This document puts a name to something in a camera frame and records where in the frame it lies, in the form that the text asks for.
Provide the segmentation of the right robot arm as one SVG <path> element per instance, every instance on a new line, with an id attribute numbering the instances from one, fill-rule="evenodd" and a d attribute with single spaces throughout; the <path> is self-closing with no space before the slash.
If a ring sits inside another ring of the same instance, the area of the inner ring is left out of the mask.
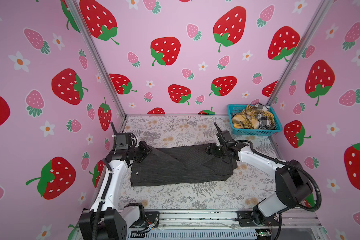
<path id="1" fill-rule="evenodd" d="M 206 153 L 219 158 L 230 158 L 249 164 L 275 179 L 276 191 L 253 207 L 251 220 L 258 226 L 275 214 L 282 214 L 299 207 L 309 212 L 320 209 L 322 194 L 314 178 L 296 160 L 282 161 L 255 150 L 247 140 L 210 143 Z"/>

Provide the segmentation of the dark grey pinstripe shirt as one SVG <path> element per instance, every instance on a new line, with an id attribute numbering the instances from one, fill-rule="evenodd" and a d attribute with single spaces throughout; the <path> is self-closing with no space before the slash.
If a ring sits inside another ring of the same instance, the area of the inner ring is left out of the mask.
<path id="1" fill-rule="evenodd" d="M 238 167 L 228 156 L 219 158 L 207 154 L 207 147 L 216 144 L 152 148 L 140 163 L 134 162 L 131 186 L 152 187 L 173 184 L 199 184 L 225 181 Z"/>

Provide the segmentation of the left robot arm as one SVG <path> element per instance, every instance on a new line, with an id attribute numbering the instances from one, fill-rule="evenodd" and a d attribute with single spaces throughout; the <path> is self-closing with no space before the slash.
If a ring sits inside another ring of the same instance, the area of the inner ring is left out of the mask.
<path id="1" fill-rule="evenodd" d="M 146 223 L 142 203 L 127 205 L 118 210 L 122 181 L 130 163 L 142 162 L 152 149 L 141 141 L 137 146 L 124 145 L 103 159 L 105 173 L 99 192 L 91 208 L 83 211 L 78 221 L 84 240 L 125 240 L 128 228 Z"/>

